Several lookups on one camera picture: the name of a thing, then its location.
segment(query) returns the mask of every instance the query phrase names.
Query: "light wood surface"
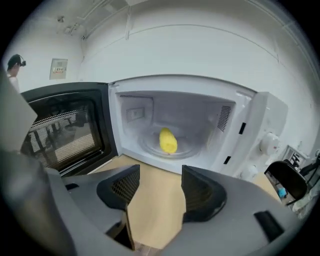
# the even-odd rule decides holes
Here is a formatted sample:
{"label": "light wood surface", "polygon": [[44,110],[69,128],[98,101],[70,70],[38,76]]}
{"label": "light wood surface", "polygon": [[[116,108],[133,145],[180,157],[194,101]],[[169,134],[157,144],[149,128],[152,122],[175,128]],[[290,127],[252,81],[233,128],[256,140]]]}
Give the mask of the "light wood surface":
{"label": "light wood surface", "polygon": [[[140,186],[128,206],[134,241],[163,249],[181,230],[186,201],[181,175],[145,164],[126,155],[115,157],[97,172],[126,165],[140,165]],[[254,183],[279,198],[267,177],[257,175]]]}

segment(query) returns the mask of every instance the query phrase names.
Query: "microwave door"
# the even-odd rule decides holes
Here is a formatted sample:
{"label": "microwave door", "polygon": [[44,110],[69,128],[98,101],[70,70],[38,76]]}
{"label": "microwave door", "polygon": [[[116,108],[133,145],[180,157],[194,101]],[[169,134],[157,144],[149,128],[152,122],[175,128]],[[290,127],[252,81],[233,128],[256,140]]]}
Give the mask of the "microwave door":
{"label": "microwave door", "polygon": [[60,83],[22,96],[37,114],[23,154],[64,177],[88,174],[118,155],[107,83]]}

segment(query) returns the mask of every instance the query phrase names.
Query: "yellow potato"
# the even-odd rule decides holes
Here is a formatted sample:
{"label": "yellow potato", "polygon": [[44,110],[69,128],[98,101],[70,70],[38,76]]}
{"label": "yellow potato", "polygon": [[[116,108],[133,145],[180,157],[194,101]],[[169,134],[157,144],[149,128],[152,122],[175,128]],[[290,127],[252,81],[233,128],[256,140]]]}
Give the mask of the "yellow potato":
{"label": "yellow potato", "polygon": [[178,142],[169,128],[162,128],[159,135],[160,148],[166,153],[175,153],[178,149]]}

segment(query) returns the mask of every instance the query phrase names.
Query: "white wall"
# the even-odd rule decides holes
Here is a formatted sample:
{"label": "white wall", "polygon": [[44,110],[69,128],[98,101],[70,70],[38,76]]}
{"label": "white wall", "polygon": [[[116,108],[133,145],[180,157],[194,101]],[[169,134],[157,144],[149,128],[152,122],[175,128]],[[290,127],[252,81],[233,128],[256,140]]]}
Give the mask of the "white wall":
{"label": "white wall", "polygon": [[116,14],[86,41],[80,81],[186,74],[268,91],[289,108],[282,147],[309,154],[317,136],[319,88],[299,46],[262,10],[241,0],[163,0]]}
{"label": "white wall", "polygon": [[[23,27],[8,46],[2,59],[5,70],[14,54],[26,60],[26,66],[20,68],[17,76],[21,93],[77,81],[83,60],[80,38],[32,26]],[[68,59],[66,79],[49,80],[52,59]]]}

